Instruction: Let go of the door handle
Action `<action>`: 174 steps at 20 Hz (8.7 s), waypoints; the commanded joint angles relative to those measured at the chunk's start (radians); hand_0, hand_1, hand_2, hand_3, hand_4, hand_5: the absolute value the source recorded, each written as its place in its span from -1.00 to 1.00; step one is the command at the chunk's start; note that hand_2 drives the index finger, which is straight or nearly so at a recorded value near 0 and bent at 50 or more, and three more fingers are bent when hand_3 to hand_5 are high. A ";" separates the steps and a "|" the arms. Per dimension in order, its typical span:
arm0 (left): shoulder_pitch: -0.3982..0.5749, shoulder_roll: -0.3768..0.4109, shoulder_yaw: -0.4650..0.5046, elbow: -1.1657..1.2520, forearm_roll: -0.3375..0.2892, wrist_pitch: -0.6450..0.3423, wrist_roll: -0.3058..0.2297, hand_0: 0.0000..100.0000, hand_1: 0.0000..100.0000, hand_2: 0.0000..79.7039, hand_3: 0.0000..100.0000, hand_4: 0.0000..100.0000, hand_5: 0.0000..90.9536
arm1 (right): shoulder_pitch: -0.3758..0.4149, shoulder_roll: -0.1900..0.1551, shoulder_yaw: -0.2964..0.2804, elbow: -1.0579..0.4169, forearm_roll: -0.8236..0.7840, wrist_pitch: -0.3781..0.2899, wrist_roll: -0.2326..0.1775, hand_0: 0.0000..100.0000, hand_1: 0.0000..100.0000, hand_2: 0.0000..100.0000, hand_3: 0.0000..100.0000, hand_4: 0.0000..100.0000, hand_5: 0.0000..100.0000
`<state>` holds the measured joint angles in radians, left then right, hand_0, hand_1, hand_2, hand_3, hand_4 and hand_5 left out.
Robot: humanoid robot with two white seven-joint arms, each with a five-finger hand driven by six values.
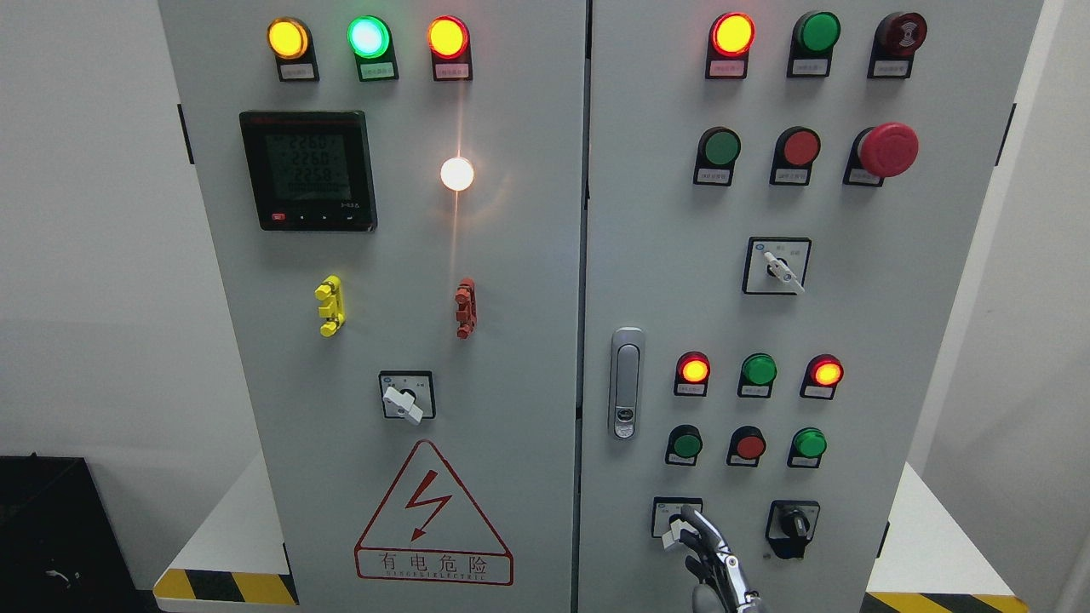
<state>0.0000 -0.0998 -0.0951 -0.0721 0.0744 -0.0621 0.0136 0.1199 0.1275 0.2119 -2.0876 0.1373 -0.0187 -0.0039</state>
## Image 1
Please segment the grey robot hand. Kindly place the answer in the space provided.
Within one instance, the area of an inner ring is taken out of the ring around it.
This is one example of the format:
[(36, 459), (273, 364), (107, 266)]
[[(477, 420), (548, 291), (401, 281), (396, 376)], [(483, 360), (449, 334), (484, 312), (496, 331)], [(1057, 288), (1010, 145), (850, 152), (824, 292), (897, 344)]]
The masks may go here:
[(692, 505), (682, 506), (680, 518), (688, 527), (679, 539), (697, 552), (686, 558), (686, 568), (697, 576), (691, 594), (693, 612), (766, 612), (766, 603), (750, 586), (740, 558), (720, 529)]

